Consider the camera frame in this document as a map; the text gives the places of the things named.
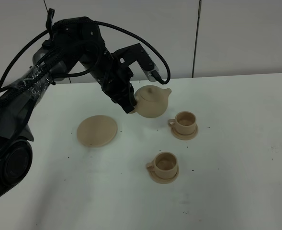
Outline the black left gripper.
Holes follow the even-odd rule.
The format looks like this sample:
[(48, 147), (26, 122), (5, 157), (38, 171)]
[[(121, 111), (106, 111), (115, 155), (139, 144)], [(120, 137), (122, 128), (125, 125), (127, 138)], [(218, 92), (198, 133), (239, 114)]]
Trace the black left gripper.
[(130, 83), (133, 72), (129, 68), (137, 62), (142, 70), (151, 70), (149, 56), (140, 43), (121, 48), (114, 53), (107, 49), (92, 72), (101, 85), (102, 91), (122, 107), (126, 114), (134, 111), (137, 105), (134, 88)]

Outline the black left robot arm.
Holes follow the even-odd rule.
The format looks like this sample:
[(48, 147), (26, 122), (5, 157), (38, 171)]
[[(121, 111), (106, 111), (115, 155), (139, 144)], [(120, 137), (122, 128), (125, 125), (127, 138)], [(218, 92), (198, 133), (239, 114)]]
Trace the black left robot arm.
[(47, 88), (73, 77), (77, 63), (101, 86), (102, 91), (129, 113), (136, 105), (130, 83), (130, 65), (137, 62), (150, 81), (161, 81), (158, 69), (144, 50), (147, 42), (110, 53), (100, 33), (101, 22), (88, 17), (54, 23), (49, 14), (44, 34), (49, 38), (33, 56), (33, 65), (8, 86), (0, 83), (0, 197), (15, 187), (29, 172), (33, 135), (28, 122)]

